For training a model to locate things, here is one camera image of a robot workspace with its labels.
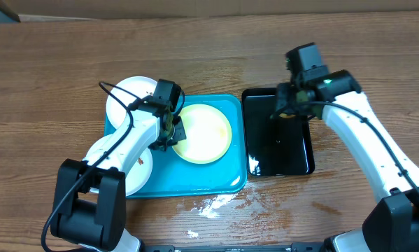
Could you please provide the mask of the green yellow sponge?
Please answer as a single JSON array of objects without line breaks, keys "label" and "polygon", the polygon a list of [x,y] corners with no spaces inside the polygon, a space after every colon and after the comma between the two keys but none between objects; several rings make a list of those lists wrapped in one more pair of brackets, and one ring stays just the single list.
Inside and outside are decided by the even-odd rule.
[{"label": "green yellow sponge", "polygon": [[286,113],[280,113],[278,115],[279,118],[293,118],[295,116],[296,116],[295,114],[286,114]]}]

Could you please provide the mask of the yellow green rimmed plate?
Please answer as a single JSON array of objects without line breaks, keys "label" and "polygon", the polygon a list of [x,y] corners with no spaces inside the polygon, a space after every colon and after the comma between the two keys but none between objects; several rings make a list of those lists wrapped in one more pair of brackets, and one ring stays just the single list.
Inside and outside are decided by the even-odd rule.
[{"label": "yellow green rimmed plate", "polygon": [[205,165],[220,159],[232,142],[232,127],[218,109],[206,104],[186,106],[179,114],[186,139],[173,150],[182,159]]}]

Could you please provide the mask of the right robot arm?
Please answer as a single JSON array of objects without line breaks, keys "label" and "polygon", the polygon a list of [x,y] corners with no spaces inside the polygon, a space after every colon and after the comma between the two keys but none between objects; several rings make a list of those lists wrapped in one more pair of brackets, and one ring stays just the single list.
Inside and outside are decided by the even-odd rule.
[{"label": "right robot arm", "polygon": [[395,143],[348,71],[281,83],[271,118],[281,114],[317,117],[330,127],[376,200],[360,228],[327,238],[324,251],[419,251],[419,167]]}]

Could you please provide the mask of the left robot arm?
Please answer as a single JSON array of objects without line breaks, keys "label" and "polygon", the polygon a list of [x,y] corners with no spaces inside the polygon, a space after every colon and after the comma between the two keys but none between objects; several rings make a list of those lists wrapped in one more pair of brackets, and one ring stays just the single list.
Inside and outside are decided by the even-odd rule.
[{"label": "left robot arm", "polygon": [[96,142],[81,160],[59,167],[52,213],[41,234],[78,245],[78,251],[140,251],[141,240],[126,227],[126,177],[141,154],[162,151],[185,139],[180,117],[130,111],[121,126]]}]

